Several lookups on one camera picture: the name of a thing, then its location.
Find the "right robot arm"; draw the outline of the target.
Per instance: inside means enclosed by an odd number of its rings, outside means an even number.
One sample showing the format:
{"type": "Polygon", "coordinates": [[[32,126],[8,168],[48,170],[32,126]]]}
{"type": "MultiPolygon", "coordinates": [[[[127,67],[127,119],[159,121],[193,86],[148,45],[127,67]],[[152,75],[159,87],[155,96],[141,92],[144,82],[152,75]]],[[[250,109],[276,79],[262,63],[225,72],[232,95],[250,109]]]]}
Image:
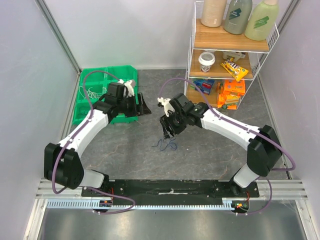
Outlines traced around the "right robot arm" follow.
{"type": "Polygon", "coordinates": [[[246,150],[246,164],[231,179],[229,191],[235,197],[242,196],[247,187],[259,177],[266,177],[282,156],[275,130],[269,125],[260,128],[228,117],[204,102],[193,103],[184,94],[174,98],[157,99],[164,109],[160,118],[165,138],[174,137],[187,126],[218,133],[246,150]]]}

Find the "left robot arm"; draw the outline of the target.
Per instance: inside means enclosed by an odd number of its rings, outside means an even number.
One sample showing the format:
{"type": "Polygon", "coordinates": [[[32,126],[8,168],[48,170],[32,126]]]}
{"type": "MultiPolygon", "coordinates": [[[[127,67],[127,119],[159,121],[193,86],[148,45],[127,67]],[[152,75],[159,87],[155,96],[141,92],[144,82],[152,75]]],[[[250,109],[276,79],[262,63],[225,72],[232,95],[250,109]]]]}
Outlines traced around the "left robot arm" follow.
{"type": "Polygon", "coordinates": [[[92,105],[84,120],[59,143],[49,143],[44,149],[44,177],[51,181],[52,190],[60,194],[65,189],[92,187],[99,197],[106,196],[110,185],[105,175],[95,170],[85,170],[81,156],[94,137],[118,114],[126,117],[149,115],[143,94],[137,97],[116,97],[104,94],[92,105]]]}

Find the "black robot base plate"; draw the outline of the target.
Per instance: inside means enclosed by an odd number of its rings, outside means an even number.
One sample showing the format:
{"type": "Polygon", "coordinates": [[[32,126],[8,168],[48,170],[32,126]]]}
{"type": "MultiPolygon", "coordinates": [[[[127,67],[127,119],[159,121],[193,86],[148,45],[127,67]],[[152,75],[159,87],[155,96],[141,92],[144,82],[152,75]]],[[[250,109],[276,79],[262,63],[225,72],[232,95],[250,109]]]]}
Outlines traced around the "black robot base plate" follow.
{"type": "Polygon", "coordinates": [[[252,182],[241,188],[232,181],[217,179],[115,179],[102,183],[99,191],[133,198],[147,195],[204,195],[214,198],[258,198],[258,184],[252,182]]]}

